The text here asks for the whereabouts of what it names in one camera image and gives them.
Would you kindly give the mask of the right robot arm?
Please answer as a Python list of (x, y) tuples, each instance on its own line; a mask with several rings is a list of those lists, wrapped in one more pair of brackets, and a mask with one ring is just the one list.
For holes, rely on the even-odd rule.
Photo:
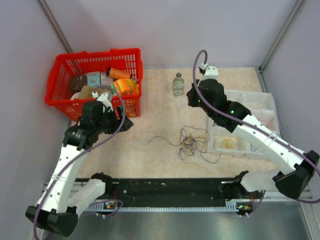
[(186, 95), (189, 106), (201, 108), (218, 126), (253, 145), (278, 167), (275, 171), (241, 173), (239, 182), (233, 185), (237, 197), (276, 189), (288, 198), (300, 199), (315, 172), (320, 171), (317, 152), (293, 147), (270, 131), (248, 108), (229, 100), (223, 85), (215, 79), (194, 80)]

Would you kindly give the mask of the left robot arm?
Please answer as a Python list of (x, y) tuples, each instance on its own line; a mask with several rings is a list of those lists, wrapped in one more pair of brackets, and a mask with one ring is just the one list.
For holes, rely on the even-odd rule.
[(107, 134), (103, 144), (119, 132), (129, 130), (133, 122), (126, 115), (125, 103), (113, 107), (107, 99), (86, 102), (75, 125), (64, 134), (60, 155), (49, 183), (35, 205), (27, 207), (25, 216), (32, 222), (34, 239), (37, 230), (68, 237), (82, 213), (99, 197), (109, 198), (114, 191), (112, 178), (95, 173), (88, 183), (71, 194), (78, 172), (87, 155), (97, 147), (99, 136)]

